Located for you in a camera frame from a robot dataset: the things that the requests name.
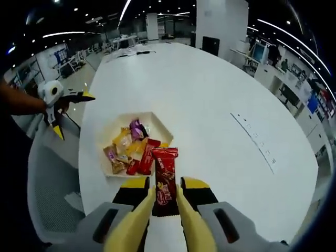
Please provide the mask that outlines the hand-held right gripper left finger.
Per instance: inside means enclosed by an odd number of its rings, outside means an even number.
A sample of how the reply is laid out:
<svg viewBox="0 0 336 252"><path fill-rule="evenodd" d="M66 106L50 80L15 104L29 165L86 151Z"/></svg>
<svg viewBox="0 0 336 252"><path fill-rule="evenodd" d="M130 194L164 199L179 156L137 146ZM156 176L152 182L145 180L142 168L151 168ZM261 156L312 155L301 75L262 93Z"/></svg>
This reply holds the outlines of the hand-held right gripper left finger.
<svg viewBox="0 0 336 252"><path fill-rule="evenodd" d="M126 180L112 202L86 216L75 232L75 251L138 251L151 216L148 177Z"/></svg>

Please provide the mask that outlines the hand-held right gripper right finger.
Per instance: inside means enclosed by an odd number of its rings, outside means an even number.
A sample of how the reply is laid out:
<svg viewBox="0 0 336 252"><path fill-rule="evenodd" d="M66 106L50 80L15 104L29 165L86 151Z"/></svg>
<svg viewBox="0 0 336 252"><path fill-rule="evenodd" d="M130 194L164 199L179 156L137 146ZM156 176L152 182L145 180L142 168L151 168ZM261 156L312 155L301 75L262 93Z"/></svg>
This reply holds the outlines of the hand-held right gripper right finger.
<svg viewBox="0 0 336 252"><path fill-rule="evenodd" d="M289 251L286 242L260 236L251 219L195 178L181 178L180 217L188 251Z"/></svg>

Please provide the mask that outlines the person's left hand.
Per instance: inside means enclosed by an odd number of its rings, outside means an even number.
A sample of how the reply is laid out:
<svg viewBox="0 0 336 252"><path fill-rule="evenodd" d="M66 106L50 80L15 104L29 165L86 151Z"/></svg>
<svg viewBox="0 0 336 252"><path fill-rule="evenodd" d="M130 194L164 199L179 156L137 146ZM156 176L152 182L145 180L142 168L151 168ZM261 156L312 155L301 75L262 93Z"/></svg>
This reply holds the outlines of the person's left hand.
<svg viewBox="0 0 336 252"><path fill-rule="evenodd" d="M58 112L60 112L61 114L65 114L69 109L69 105L70 105L69 101L59 100L55 104L55 107L57 108Z"/></svg>

